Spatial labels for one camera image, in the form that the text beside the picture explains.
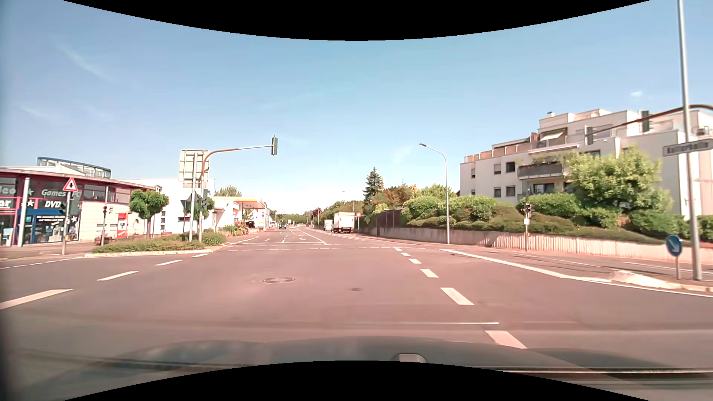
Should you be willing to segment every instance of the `low concrete wall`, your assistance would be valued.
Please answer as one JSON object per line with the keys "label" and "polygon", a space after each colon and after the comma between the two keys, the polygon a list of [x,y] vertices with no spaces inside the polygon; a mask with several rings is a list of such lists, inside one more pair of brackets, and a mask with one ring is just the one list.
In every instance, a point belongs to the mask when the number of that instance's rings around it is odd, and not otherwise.
{"label": "low concrete wall", "polygon": [[[364,230],[364,233],[376,236],[376,228]],[[438,228],[380,228],[379,236],[401,240],[446,243],[446,230]],[[525,249],[525,236],[522,233],[451,230],[451,244]],[[530,234],[528,248],[530,250],[548,252],[664,260],[667,262],[674,261],[674,258],[666,251],[666,245],[626,243],[612,240],[565,237],[561,235]],[[684,248],[683,253],[679,257],[679,261],[683,263],[691,262],[691,248]],[[701,248],[701,262],[713,263],[713,249]]]}

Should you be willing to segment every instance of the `grass median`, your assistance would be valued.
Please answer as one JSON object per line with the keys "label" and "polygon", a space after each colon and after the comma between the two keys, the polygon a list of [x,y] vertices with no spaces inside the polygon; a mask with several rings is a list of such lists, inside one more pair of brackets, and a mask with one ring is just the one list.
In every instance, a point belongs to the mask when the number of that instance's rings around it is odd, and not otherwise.
{"label": "grass median", "polygon": [[205,231],[202,235],[202,243],[197,240],[188,241],[188,233],[169,235],[165,237],[151,239],[127,239],[117,240],[104,246],[99,246],[92,250],[92,253],[114,253],[114,252],[155,252],[162,250],[199,250],[207,246],[223,244],[226,237],[220,233]]}

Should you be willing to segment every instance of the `cloud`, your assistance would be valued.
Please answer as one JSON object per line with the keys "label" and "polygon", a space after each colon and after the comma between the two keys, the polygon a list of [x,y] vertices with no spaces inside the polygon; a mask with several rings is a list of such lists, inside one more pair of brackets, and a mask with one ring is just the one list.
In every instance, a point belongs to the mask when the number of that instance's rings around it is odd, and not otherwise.
{"label": "cloud", "polygon": [[82,55],[80,55],[76,51],[70,49],[69,47],[67,47],[66,45],[63,45],[63,44],[57,44],[56,46],[57,46],[57,49],[62,54],[64,54],[64,56],[66,56],[69,59],[69,61],[71,61],[77,67],[93,74],[94,76],[97,76],[97,77],[103,79],[104,81],[114,81],[114,78],[111,75],[109,75],[106,71],[104,71],[103,68],[101,68],[100,66],[98,66],[96,64],[92,64],[92,63],[88,62],[87,60],[85,60],[85,58]]}
{"label": "cloud", "polygon": [[33,116],[34,118],[37,118],[38,120],[48,121],[50,123],[62,123],[65,121],[65,118],[60,115],[48,113],[38,108],[25,105],[20,105],[19,108],[20,110],[24,111],[30,116]]}
{"label": "cloud", "polygon": [[77,102],[79,106],[81,106],[85,111],[87,111],[89,114],[91,114],[94,118],[98,120],[103,120],[103,121],[112,121],[114,119],[114,116],[112,116],[110,113],[107,113],[104,110],[101,110],[100,108],[97,108],[95,106],[92,106],[89,103],[83,102],[83,101],[78,101]]}
{"label": "cloud", "polygon": [[400,164],[402,161],[404,161],[406,156],[408,156],[413,149],[413,146],[404,146],[402,148],[397,149],[396,152],[394,152],[394,164]]}

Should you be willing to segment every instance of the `white building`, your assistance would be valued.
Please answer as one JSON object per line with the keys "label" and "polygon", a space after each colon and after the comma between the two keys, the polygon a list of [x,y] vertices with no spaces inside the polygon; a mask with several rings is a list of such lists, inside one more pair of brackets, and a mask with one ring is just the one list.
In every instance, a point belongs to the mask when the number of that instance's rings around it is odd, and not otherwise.
{"label": "white building", "polygon": [[[154,188],[160,187],[160,192],[168,196],[168,205],[166,205],[162,212],[154,215],[153,219],[151,220],[152,234],[176,234],[188,231],[190,227],[190,215],[184,215],[183,204],[181,203],[181,201],[190,198],[190,184],[185,185],[183,182],[179,181],[178,178],[141,178],[120,181],[125,181],[128,183],[137,183],[144,186],[151,186]],[[207,179],[206,187],[206,189],[208,189],[209,196],[211,196],[212,198],[212,194],[215,191],[215,179]],[[204,229],[215,227],[212,224],[213,213],[216,213],[218,211],[220,210],[212,210],[208,213],[208,217],[202,222]]]}
{"label": "white building", "polygon": [[[611,113],[597,109],[584,113],[549,113],[538,132],[527,138],[497,143],[492,149],[466,156],[461,164],[460,194],[487,195],[515,203],[525,194],[563,191],[571,183],[567,169],[542,158],[563,152],[615,154],[636,146],[651,158],[662,160],[660,186],[673,200],[672,212],[688,216],[685,155],[662,157],[664,146],[686,142],[683,113],[651,118],[649,126],[631,123],[642,116],[635,111]],[[691,111],[692,138],[713,133],[713,116]],[[713,214],[713,164],[711,151],[691,153],[694,202],[697,214]]]}

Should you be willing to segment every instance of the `storefront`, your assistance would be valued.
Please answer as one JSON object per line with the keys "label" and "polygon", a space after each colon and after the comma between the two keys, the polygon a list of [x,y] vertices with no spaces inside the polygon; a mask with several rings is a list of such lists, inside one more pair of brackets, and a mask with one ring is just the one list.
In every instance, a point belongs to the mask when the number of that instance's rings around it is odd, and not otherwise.
{"label": "storefront", "polygon": [[[25,177],[29,177],[29,190],[27,193],[25,221],[21,222],[22,198]],[[128,209],[131,191],[135,189],[150,189],[149,187],[115,181],[107,178],[71,176],[74,177],[78,191],[70,193],[70,202],[67,203],[67,192],[63,191],[70,175],[60,173],[47,173],[38,171],[24,171],[0,168],[0,231],[2,232],[2,246],[17,245],[19,227],[22,223],[23,244],[59,243],[62,241],[62,228],[65,219],[62,209],[68,212],[69,223],[67,227],[67,240],[94,238],[94,227],[82,235],[81,221],[90,218],[94,223],[101,216],[100,208],[92,207],[89,213],[83,214],[82,206],[85,202],[92,204],[111,203],[124,206]]]}

